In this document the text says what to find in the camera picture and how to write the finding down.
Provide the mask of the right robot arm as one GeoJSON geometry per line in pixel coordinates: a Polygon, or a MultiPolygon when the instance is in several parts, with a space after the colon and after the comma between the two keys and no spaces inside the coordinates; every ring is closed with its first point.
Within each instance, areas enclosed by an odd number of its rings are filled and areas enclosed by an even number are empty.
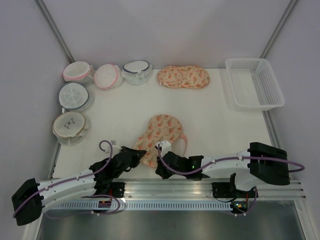
{"type": "Polygon", "coordinates": [[[167,140],[157,142],[155,149],[155,172],[164,180],[173,175],[194,181],[229,175],[228,192],[235,198],[263,183],[275,186],[290,184],[287,152],[260,142],[252,142],[248,149],[220,157],[183,157],[172,152],[172,145],[167,140]]]}

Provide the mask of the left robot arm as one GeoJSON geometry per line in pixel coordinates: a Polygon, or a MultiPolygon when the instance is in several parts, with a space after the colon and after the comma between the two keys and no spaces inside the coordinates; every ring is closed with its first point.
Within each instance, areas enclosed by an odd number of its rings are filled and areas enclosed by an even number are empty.
{"type": "Polygon", "coordinates": [[[118,187],[113,180],[136,168],[146,153],[146,150],[122,146],[112,157],[73,176],[42,182],[34,178],[26,180],[11,197],[16,224],[32,223],[41,214],[67,201],[90,196],[104,198],[116,193],[118,187]]]}

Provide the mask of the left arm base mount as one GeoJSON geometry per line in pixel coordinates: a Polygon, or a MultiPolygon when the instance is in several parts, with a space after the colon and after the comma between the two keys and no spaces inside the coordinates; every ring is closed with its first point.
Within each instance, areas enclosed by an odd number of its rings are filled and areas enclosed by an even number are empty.
{"type": "Polygon", "coordinates": [[[96,195],[110,195],[115,198],[123,198],[125,194],[124,182],[110,182],[106,186],[100,187],[96,191],[96,195]]]}

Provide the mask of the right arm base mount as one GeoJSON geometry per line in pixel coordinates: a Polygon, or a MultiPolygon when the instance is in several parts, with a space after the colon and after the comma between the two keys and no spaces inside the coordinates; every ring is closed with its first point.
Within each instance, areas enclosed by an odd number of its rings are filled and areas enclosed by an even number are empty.
{"type": "Polygon", "coordinates": [[[246,199],[254,198],[256,190],[253,187],[249,191],[238,190],[229,182],[212,182],[212,196],[216,199],[246,199]]]}

